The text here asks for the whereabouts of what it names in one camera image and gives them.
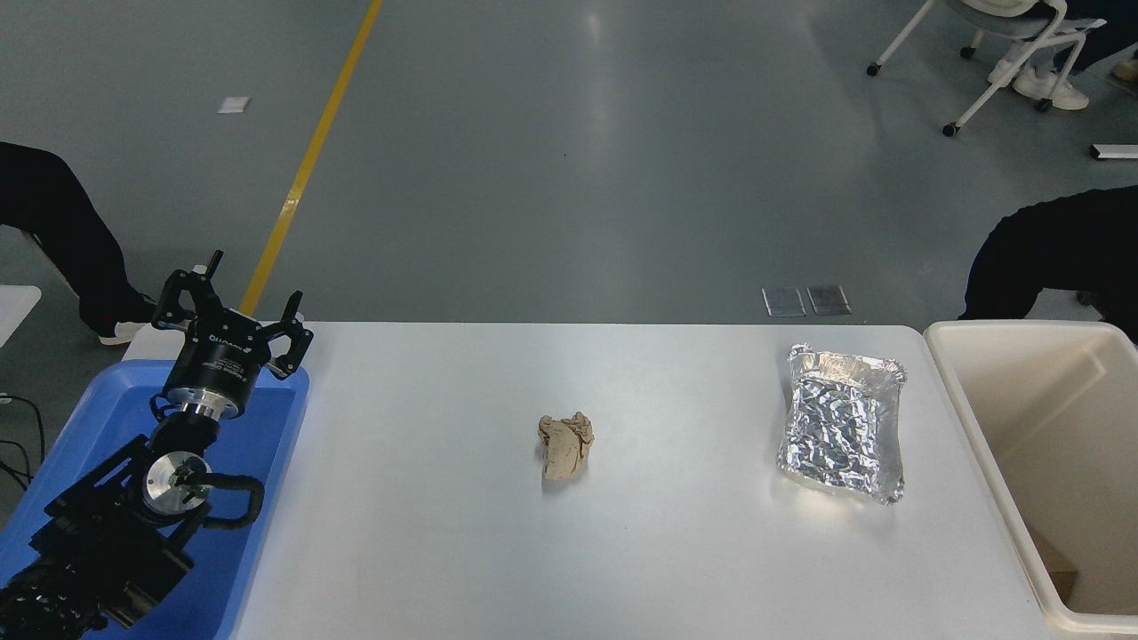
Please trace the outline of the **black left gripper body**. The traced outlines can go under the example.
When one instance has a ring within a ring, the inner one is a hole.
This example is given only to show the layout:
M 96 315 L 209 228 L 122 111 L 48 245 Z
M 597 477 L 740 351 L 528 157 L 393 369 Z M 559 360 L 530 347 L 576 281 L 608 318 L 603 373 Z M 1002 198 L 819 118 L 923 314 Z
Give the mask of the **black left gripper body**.
M 165 397 L 187 404 L 208 392 L 225 397 L 228 407 L 248 404 L 269 360 L 269 343 L 259 329 L 251 317 L 233 311 L 197 317 L 165 383 Z

